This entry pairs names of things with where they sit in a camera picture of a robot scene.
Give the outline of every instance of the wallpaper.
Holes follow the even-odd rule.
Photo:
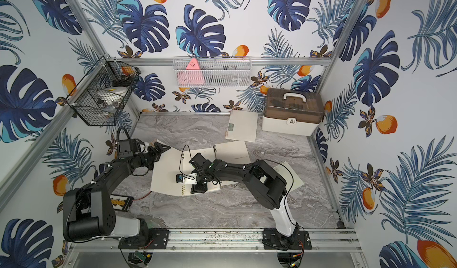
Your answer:
[[[369,267],[457,267],[457,0],[368,0],[316,141]]]
[[[0,0],[0,180],[96,60],[65,0]],[[88,128],[71,118],[0,214],[0,266],[63,264],[69,246],[62,235],[62,196],[114,158],[113,132],[136,120],[129,108],[113,127]]]
[[[119,58],[331,57],[354,0],[79,0]],[[83,61],[90,61],[83,53]],[[262,111],[269,88],[314,91],[323,67],[253,67],[243,88],[178,88],[171,67],[143,67],[137,107],[150,111]]]

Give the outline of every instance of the white arm segment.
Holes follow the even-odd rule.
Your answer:
[[[273,219],[275,220],[276,230],[286,237],[291,236],[295,229],[296,222],[290,213],[289,204],[287,203],[286,197],[283,197],[281,200],[281,205],[278,209],[270,210],[270,212],[273,216]]]

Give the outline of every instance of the mounting plate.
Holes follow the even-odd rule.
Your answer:
[[[280,237],[283,236],[281,235],[276,229],[274,228],[266,228],[263,230],[263,248],[267,250],[271,249],[277,249],[275,247],[284,247],[283,244],[280,242]],[[298,231],[297,234],[297,241],[295,241],[292,245],[289,246],[289,249],[291,250],[300,250],[300,243],[298,242],[300,240],[304,247],[305,250],[312,249],[311,246],[311,240],[309,239],[309,233],[307,231]]]

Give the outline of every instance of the white wire basket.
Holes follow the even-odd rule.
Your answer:
[[[196,58],[200,70],[186,70]],[[175,57],[173,70],[181,88],[246,87],[251,84],[250,57]]]

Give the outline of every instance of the wire basket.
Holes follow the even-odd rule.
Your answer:
[[[186,69],[193,58],[198,61],[199,70]],[[250,57],[175,57],[173,70],[176,71],[178,87],[246,87],[249,86],[252,68]]]
[[[102,67],[99,68],[89,86],[70,106],[90,127],[114,126],[141,72],[138,68],[124,62],[107,62],[103,57],[98,60],[96,66]],[[73,95],[77,87],[78,85],[68,97]]]

